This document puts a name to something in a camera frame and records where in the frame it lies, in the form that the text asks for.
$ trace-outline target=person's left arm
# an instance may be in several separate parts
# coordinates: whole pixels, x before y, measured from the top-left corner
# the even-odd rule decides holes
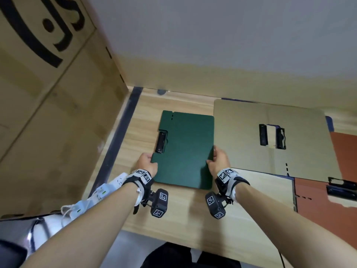
[[[136,169],[157,173],[151,154],[143,153]],[[114,243],[138,198],[138,187],[130,182],[79,216],[32,254],[21,268],[98,268]]]

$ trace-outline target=person's right arm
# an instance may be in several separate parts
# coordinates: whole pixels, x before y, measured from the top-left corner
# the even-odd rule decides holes
[[[214,177],[230,167],[228,156],[217,147],[214,160],[207,163]],[[238,203],[293,267],[357,267],[357,250],[336,235],[246,183],[235,190]]]

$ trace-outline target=person's left hand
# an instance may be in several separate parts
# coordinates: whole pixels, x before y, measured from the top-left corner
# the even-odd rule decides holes
[[[136,162],[135,169],[143,169],[149,171],[151,177],[154,178],[157,173],[157,162],[150,162],[151,157],[151,153],[141,154],[138,161]]]

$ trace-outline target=hand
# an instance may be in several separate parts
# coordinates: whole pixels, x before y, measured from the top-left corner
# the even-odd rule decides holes
[[[211,172],[212,177],[217,178],[217,174],[222,169],[228,168],[231,166],[228,156],[223,149],[218,148],[216,145],[213,146],[213,161],[206,160],[208,164],[208,169]]]
[[[151,153],[142,153],[136,162],[135,169],[143,169],[149,171],[151,177],[154,178],[157,173],[157,162],[150,162],[151,157]]]

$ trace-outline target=black dot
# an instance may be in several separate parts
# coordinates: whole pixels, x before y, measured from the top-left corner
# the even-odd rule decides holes
[[[53,30],[55,30],[55,27],[50,19],[47,19],[47,18],[43,19],[42,24],[47,32],[52,33]]]

